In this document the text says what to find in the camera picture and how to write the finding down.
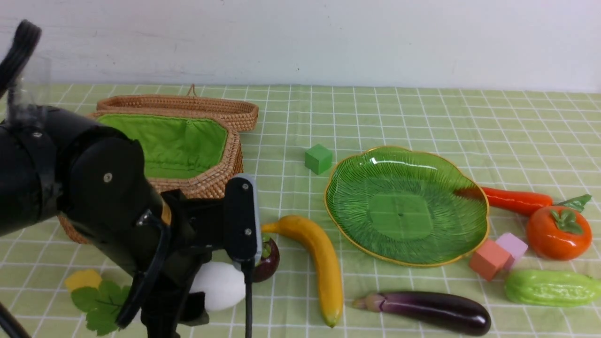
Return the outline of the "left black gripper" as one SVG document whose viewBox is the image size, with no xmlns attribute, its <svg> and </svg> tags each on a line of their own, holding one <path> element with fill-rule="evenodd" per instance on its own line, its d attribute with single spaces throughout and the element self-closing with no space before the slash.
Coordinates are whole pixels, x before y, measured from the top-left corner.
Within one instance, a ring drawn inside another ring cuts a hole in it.
<svg viewBox="0 0 601 338">
<path fill-rule="evenodd" d="M 187 198 L 179 190 L 137 192 L 137 202 L 167 225 L 167 256 L 141 307 L 149 338 L 177 338 L 177 326 L 206 325 L 205 293 L 190 293 L 200 268 L 223 248 L 223 198 Z"/>
</svg>

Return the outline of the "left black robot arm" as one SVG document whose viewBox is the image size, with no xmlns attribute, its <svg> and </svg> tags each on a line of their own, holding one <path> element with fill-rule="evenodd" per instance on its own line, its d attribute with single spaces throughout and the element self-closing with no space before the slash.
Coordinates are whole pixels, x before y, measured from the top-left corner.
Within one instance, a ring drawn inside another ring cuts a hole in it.
<svg viewBox="0 0 601 338">
<path fill-rule="evenodd" d="M 193 275 L 223 246 L 223 202 L 158 193 L 138 141 L 50 106 L 9 107 L 1 123 L 1 233 L 52 216 L 74 227 L 133 277 L 124 329 L 141 310 L 151 338 L 176 338 L 178 324 L 209 322 L 208 296 Z"/>
</svg>

